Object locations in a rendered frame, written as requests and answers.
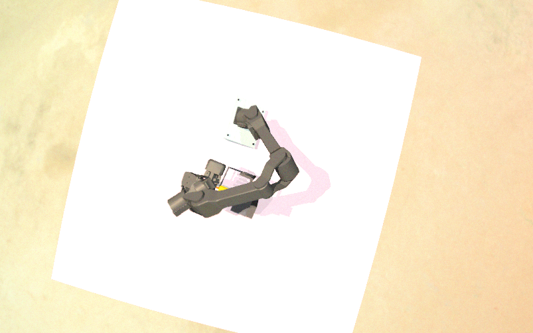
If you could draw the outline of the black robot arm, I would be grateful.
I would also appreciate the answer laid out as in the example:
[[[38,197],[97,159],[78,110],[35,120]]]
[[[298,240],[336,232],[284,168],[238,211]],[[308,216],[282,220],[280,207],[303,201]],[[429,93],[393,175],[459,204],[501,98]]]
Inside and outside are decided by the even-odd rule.
[[[203,217],[209,218],[227,207],[271,198],[277,191],[286,188],[298,175],[299,169],[291,153],[279,146],[257,105],[251,105],[249,108],[237,107],[233,124],[249,129],[254,139],[261,139],[269,151],[270,160],[265,164],[260,177],[256,181],[225,190],[213,190],[215,185],[210,178],[197,181],[205,176],[185,172],[181,180],[181,191],[167,200],[176,217],[192,207]],[[274,170],[280,179],[270,184]]]

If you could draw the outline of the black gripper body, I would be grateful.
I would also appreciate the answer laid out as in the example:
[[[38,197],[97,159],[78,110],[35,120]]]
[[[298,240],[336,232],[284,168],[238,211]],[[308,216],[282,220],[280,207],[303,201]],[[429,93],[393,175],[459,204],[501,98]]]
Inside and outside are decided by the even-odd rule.
[[[223,173],[225,171],[225,168],[226,168],[225,164],[222,164],[222,163],[220,163],[218,161],[215,161],[213,159],[208,159],[207,164],[206,164],[206,166],[204,168],[206,170],[206,172],[204,174],[205,175],[205,179],[200,179],[199,178],[197,181],[206,180],[207,178],[210,178],[211,181],[213,182],[213,184],[215,185],[215,188],[216,188],[216,186],[217,186],[217,184],[215,184],[216,178],[217,178],[218,175],[220,175],[220,176],[223,175]],[[213,190],[215,190],[215,188]],[[189,210],[191,212],[199,214],[192,207],[189,208]],[[199,215],[201,215],[201,214],[199,214]]]

